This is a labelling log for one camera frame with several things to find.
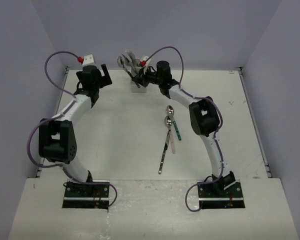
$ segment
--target black mounting plate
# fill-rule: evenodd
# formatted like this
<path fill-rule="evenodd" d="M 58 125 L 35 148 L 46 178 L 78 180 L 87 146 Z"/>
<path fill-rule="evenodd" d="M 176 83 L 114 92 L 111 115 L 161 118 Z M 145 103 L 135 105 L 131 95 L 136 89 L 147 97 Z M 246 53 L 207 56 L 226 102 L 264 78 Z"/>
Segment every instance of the black mounting plate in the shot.
<path fill-rule="evenodd" d="M 108 209 L 109 182 L 85 185 L 73 182 L 64 184 L 63 209 Z"/>
<path fill-rule="evenodd" d="M 233 185 L 217 194 L 205 191 L 204 184 L 198 185 L 200 209 L 244 209 L 245 202 L 241 184 L 236 181 Z"/>

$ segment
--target utensil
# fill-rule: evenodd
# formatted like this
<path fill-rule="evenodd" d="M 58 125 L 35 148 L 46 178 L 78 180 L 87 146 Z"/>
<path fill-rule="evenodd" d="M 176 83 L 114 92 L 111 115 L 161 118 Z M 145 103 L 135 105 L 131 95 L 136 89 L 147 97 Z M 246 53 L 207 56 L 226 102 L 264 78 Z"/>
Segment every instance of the utensil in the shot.
<path fill-rule="evenodd" d="M 134 53 L 131 50 L 129 50 L 129 49 L 125 50 L 125 53 L 131 58 L 131 62 L 134 66 L 139 65 L 138 61 L 136 60 L 136 56 L 134 55 Z"/>
<path fill-rule="evenodd" d="M 175 154 L 176 153 L 175 142 L 174 142 L 174 137 L 171 132 L 172 121 L 169 116 L 165 117 L 164 123 L 165 123 L 166 127 L 168 128 L 168 133 L 170 135 L 172 153 Z"/>
<path fill-rule="evenodd" d="M 176 120 L 175 120 L 175 118 L 174 118 L 174 114 L 175 114 L 174 108 L 173 108 L 171 105 L 168 105 L 168 106 L 166 107 L 166 113 L 167 113 L 168 116 L 171 118 L 172 123 L 173 123 L 173 126 L 174 126 L 174 129 L 175 129 L 175 132 L 176 132 L 176 135 L 178 136 L 179 141 L 181 141 L 180 132 L 179 132 L 179 129 L 178 129 Z"/>
<path fill-rule="evenodd" d="M 137 69 L 136 67 L 134 66 L 134 64 L 129 60 L 129 58 L 127 58 L 125 55 L 121 54 L 123 59 L 124 59 L 124 64 L 126 66 L 130 66 L 131 67 L 131 70 L 134 72 L 134 74 L 137 74 Z"/>
<path fill-rule="evenodd" d="M 160 162 L 160 167 L 159 167 L 159 172 L 158 172 L 159 174 L 162 173 L 162 167 L 164 166 L 164 161 L 165 161 L 166 151 L 169 146 L 169 141 L 170 141 L 170 134 L 168 131 L 166 134 L 165 144 L 164 144 L 163 153 L 162 153 L 162 157 L 161 157 L 161 162 Z"/>

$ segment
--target white wall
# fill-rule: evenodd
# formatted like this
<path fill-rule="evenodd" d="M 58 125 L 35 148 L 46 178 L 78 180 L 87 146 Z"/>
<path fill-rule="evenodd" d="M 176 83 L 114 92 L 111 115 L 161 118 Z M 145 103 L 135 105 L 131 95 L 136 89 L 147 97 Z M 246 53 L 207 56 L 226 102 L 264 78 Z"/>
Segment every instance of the white wall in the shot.
<path fill-rule="evenodd" d="M 181 51 L 188 69 L 241 67 L 280 1 L 32 0 L 55 49 L 94 54 L 112 69 L 126 48 L 141 56 L 166 45 Z M 156 59 L 163 54 L 180 68 L 175 52 Z"/>
<path fill-rule="evenodd" d="M 0 0 L 0 240 L 8 239 L 25 180 L 36 172 L 26 154 L 28 134 L 53 114 L 60 96 L 44 73 L 46 57 L 54 51 L 29 0 Z M 61 84 L 60 59 L 49 66 Z M 37 144 L 35 138 L 35 156 Z"/>
<path fill-rule="evenodd" d="M 274 177 L 300 238 L 300 0 L 283 0 L 243 71 Z"/>

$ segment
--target spoon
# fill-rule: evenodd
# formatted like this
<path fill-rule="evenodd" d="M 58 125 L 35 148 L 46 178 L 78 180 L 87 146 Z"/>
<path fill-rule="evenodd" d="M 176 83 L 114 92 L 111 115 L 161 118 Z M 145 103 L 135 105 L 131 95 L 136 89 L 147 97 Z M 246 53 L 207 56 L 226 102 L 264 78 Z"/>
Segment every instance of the spoon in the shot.
<path fill-rule="evenodd" d="M 165 117 L 164 123 L 165 123 L 165 125 L 166 125 L 166 127 L 168 128 L 168 131 L 169 131 L 172 153 L 175 154 L 176 153 L 176 148 L 175 148 L 174 138 L 173 138 L 173 135 L 172 135 L 172 132 L 171 132 L 172 121 L 171 121 L 169 116 Z"/>
<path fill-rule="evenodd" d="M 175 129 L 175 132 L 176 132 L 176 135 L 178 136 L 179 141 L 181 141 L 180 132 L 179 132 L 179 129 L 178 129 L 176 120 L 175 120 L 175 118 L 174 118 L 174 114 L 175 114 L 174 108 L 173 108 L 171 105 L 168 105 L 168 106 L 166 107 L 166 113 L 167 113 L 168 116 L 171 118 L 172 123 L 173 123 L 173 126 L 174 126 L 174 129 Z"/>

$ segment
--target white platform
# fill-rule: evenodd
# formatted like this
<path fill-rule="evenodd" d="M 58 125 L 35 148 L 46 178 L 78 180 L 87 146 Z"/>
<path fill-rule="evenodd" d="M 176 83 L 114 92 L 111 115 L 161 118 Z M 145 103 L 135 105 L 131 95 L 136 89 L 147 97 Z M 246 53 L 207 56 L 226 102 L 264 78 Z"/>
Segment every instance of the white platform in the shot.
<path fill-rule="evenodd" d="M 106 210 L 62 209 L 63 172 L 44 169 L 28 179 L 15 215 L 11 240 L 138 240 L 227 239 L 296 240 L 290 210 L 279 179 L 267 178 L 263 159 L 236 71 L 186 71 L 184 87 L 211 96 L 224 118 L 220 130 L 224 158 L 240 178 L 245 209 L 186 209 L 189 186 L 211 174 L 201 139 L 191 130 L 187 109 L 162 96 L 157 86 L 148 93 L 130 93 L 123 71 L 109 71 L 113 85 L 100 90 L 100 99 L 75 127 L 78 156 L 94 179 L 111 180 L 119 192 Z M 180 71 L 173 71 L 179 80 Z M 74 92 L 70 71 L 65 88 Z M 60 108 L 71 98 L 62 96 Z M 166 155 L 158 175 L 167 128 L 165 108 L 175 109 L 182 141 Z M 196 189 L 189 197 L 198 207 Z"/>
<path fill-rule="evenodd" d="M 69 72 L 65 84 L 72 92 L 78 82 L 75 72 Z M 179 80 L 181 71 L 172 74 Z M 211 175 L 207 151 L 193 132 L 185 107 L 163 96 L 155 85 L 149 85 L 147 93 L 131 93 L 129 76 L 122 70 L 112 70 L 110 75 L 113 84 L 100 90 L 99 100 L 74 129 L 77 155 L 94 179 L 199 180 Z M 224 118 L 220 144 L 235 176 L 267 178 L 238 72 L 186 71 L 183 81 L 187 90 L 211 96 L 220 108 Z M 71 99 L 64 94 L 59 109 Z M 173 132 L 176 154 L 169 148 L 159 175 L 167 105 L 175 110 L 182 140 Z M 55 176 L 59 171 L 49 169 L 41 176 Z"/>

